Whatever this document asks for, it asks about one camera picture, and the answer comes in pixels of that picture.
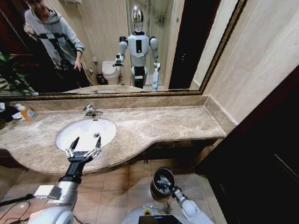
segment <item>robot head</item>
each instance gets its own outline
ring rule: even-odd
[[[132,10],[132,22],[137,33],[142,31],[143,13],[140,6],[134,6]]]

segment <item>mirror frame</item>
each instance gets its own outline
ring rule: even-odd
[[[222,35],[220,43],[212,58],[205,77],[198,91],[193,90],[166,90],[166,91],[142,91],[142,92],[120,92],[120,93],[102,93],[102,94],[82,94],[82,93],[41,93],[38,96],[0,96],[1,102],[7,101],[30,101],[30,100],[55,100],[55,99],[86,99],[86,98],[118,98],[118,97],[159,97],[159,96],[186,96],[202,95],[208,81],[213,74],[217,63],[225,49],[230,35],[232,34],[236,23],[246,5],[247,0],[238,0],[234,11],[229,19],[227,27]]]

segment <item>person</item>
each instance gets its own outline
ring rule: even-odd
[[[62,91],[90,86],[81,63],[85,47],[67,21],[44,0],[25,1],[30,9],[25,12],[24,30],[44,44],[59,76],[68,85]]]

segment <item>green leaves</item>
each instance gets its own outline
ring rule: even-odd
[[[28,77],[27,74],[20,74],[18,71],[18,63],[14,62],[12,59],[14,57],[6,56],[0,52],[0,84],[5,84],[0,86],[0,90],[4,90],[7,87],[8,91],[14,92],[17,91],[22,95],[25,95],[26,92],[32,92],[30,89],[30,84],[26,80]]]

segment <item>tiled floor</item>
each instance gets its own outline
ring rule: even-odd
[[[162,166],[173,171],[183,193],[192,199],[213,222],[226,224],[208,180],[193,173],[190,162],[174,160],[154,160],[149,161],[148,164],[139,161],[107,174],[82,176],[74,214],[81,221],[91,224],[119,224],[133,208],[143,205],[161,208],[166,213],[182,215],[178,203],[172,197],[161,202],[154,200],[151,195],[151,178]],[[39,185],[54,184],[58,179],[59,176],[26,171],[10,189],[4,200],[34,193]],[[47,207],[43,200],[31,199],[30,202],[31,206],[23,218]],[[27,206],[26,203],[15,206],[0,220],[0,224],[3,224],[7,218],[19,217]],[[11,205],[0,207],[0,217],[9,207]]]

